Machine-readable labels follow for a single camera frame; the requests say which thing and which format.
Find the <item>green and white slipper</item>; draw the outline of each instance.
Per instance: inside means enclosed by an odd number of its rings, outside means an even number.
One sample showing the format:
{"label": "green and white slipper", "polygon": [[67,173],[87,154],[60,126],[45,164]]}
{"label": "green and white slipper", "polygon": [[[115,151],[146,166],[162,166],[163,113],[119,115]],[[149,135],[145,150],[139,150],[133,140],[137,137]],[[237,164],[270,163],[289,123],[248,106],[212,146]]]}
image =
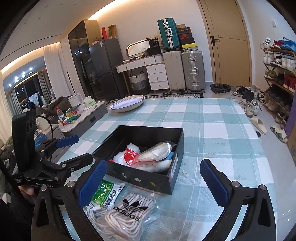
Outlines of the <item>green and white slipper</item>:
{"label": "green and white slipper", "polygon": [[283,143],[287,143],[288,137],[284,129],[278,128],[276,125],[270,126],[271,131],[279,138],[279,140]]}

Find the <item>black trash bag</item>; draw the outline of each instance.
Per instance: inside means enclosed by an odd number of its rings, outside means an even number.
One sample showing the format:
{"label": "black trash bag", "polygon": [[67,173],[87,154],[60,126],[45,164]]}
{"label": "black trash bag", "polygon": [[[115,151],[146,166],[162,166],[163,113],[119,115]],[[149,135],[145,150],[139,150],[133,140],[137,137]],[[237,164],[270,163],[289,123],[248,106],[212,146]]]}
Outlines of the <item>black trash bag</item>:
{"label": "black trash bag", "polygon": [[215,94],[230,92],[231,87],[227,84],[211,84],[211,91]]}

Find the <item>blue gripper pad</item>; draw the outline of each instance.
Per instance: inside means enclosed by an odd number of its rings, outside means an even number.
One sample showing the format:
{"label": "blue gripper pad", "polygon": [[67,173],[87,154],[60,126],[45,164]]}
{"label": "blue gripper pad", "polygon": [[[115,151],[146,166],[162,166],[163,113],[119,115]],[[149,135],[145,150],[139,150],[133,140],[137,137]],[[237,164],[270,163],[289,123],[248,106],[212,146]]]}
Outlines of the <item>blue gripper pad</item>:
{"label": "blue gripper pad", "polygon": [[215,166],[208,160],[202,160],[200,163],[200,174],[211,191],[218,206],[227,207],[231,196],[231,187],[226,187],[219,178],[229,182],[224,173],[219,172]]}
{"label": "blue gripper pad", "polygon": [[67,137],[61,140],[58,140],[56,143],[56,147],[63,148],[66,146],[71,146],[79,141],[78,136]]}
{"label": "blue gripper pad", "polygon": [[82,209],[89,205],[92,197],[96,193],[98,186],[101,184],[103,177],[107,172],[107,163],[105,160],[101,160],[100,163],[95,167],[89,178],[82,185],[78,196],[78,205]]}

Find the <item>checkered tablecloth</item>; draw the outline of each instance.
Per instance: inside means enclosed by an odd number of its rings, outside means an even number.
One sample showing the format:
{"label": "checkered tablecloth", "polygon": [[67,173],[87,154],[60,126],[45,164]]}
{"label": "checkered tablecloth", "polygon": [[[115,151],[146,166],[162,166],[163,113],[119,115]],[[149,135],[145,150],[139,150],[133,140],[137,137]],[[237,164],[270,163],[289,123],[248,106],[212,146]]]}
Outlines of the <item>checkered tablecloth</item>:
{"label": "checkered tablecloth", "polygon": [[[274,181],[266,155],[249,119],[228,99],[182,98],[145,100],[126,113],[108,113],[73,145],[59,162],[84,153],[92,154],[118,125],[159,126],[184,129],[184,156],[172,195],[161,196],[157,220],[148,225],[141,240],[202,240],[223,211],[215,202],[199,171],[209,158],[219,171],[243,186],[267,186],[277,220]],[[87,170],[72,173],[76,180]],[[117,201],[131,188],[126,183]],[[228,240],[235,237],[246,211],[243,206]],[[73,227],[74,239],[79,240]]]}

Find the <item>teal suitcase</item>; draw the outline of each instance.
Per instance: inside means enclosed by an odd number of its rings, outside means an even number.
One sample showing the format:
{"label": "teal suitcase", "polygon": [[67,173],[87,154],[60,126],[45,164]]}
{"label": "teal suitcase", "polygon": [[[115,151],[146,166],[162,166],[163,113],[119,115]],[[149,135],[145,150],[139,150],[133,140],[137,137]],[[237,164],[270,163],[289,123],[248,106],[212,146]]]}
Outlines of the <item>teal suitcase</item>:
{"label": "teal suitcase", "polygon": [[177,26],[172,18],[163,18],[157,21],[163,46],[166,51],[181,49]]}

